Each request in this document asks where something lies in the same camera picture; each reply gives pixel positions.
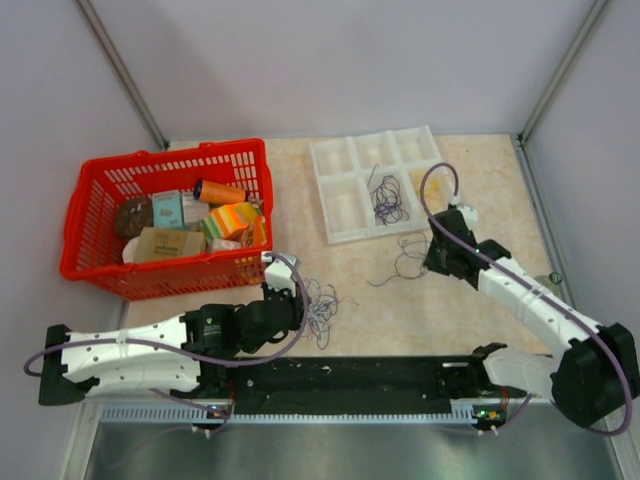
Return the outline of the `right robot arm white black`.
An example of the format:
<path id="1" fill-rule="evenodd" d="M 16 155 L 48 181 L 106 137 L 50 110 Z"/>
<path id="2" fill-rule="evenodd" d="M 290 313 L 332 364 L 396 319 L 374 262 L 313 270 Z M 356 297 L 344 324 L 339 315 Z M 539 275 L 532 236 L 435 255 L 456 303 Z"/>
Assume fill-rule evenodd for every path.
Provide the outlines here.
<path id="1" fill-rule="evenodd" d="M 548 354 L 496 346 L 467 370 L 469 388 L 487 396 L 513 387 L 551 401 L 571 422 L 589 428 L 618 409 L 624 432 L 639 394 L 639 369 L 631 332 L 604 326 L 567 305 L 531 277 L 494 240 L 476 241 L 454 206 L 429 217 L 433 238 L 424 262 L 495 300 L 533 333 Z"/>

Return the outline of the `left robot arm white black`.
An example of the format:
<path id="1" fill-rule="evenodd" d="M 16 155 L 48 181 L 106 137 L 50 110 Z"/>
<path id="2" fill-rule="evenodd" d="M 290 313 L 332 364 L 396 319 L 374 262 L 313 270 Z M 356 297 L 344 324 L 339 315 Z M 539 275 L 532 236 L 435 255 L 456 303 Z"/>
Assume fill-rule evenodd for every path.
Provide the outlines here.
<path id="1" fill-rule="evenodd" d="M 161 390 L 190 399 L 226 387 L 224 368 L 256 365 L 252 355 L 299 332 L 307 295 L 297 286 L 264 283 L 263 297 L 246 305 L 206 304 L 143 327 L 111 332 L 48 328 L 39 355 L 38 403 L 63 406 L 93 396 Z"/>

